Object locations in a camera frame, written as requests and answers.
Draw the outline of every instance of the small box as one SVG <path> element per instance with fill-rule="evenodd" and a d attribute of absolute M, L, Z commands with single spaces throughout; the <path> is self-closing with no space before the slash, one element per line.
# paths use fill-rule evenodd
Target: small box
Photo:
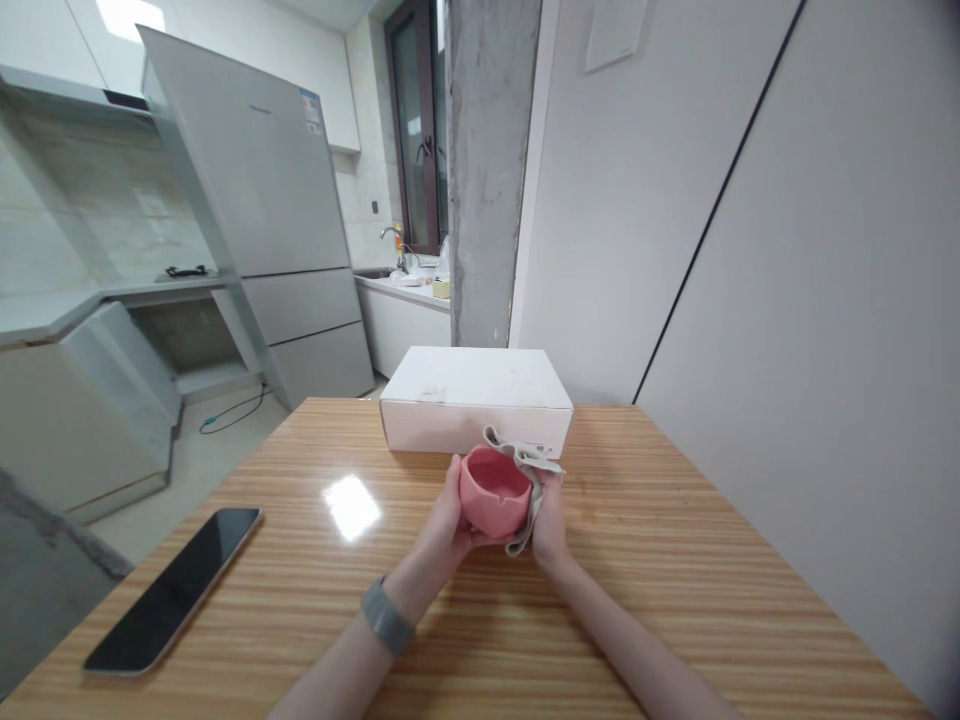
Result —
<path fill-rule="evenodd" d="M 543 350 L 414 346 L 380 395 L 380 415 L 391 450 L 465 454 L 493 425 L 556 459 L 573 403 Z"/>

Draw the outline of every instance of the pink ceramic cup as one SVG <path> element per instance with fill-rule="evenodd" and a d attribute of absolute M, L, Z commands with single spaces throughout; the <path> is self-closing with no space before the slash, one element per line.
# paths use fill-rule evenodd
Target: pink ceramic cup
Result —
<path fill-rule="evenodd" d="M 478 445 L 460 463 L 463 516 L 489 537 L 516 533 L 527 522 L 530 480 L 513 458 Z"/>

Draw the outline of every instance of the box lid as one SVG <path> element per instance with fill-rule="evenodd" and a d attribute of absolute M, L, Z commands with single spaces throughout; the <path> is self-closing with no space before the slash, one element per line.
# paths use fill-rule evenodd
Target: box lid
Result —
<path fill-rule="evenodd" d="M 381 400 L 573 409 L 543 350 L 413 346 Z"/>

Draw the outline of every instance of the smartwatch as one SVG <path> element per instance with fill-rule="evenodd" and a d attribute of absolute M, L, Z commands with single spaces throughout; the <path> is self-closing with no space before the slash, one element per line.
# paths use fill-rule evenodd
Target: smartwatch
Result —
<path fill-rule="evenodd" d="M 377 578 L 363 594 L 360 609 L 377 639 L 393 657 L 399 657 L 413 637 L 413 626 L 400 616 L 383 591 L 383 577 Z"/>

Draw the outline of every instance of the wooden table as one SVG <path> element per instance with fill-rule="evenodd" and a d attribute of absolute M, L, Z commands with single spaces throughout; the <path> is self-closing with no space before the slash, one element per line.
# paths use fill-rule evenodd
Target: wooden table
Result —
<path fill-rule="evenodd" d="M 308 400 L 0 717 L 262 718 L 403 556 L 448 461 L 387 450 L 377 401 Z M 561 463 L 574 555 L 745 717 L 926 717 L 639 409 L 578 407 Z M 325 500 L 331 487 L 342 530 Z M 360 487 L 380 513 L 366 530 L 377 510 Z M 139 679 L 84 677 L 87 654 L 224 506 L 262 507 L 265 522 L 167 661 Z M 472 553 L 417 634 L 370 716 L 639 715 L 529 553 Z"/>

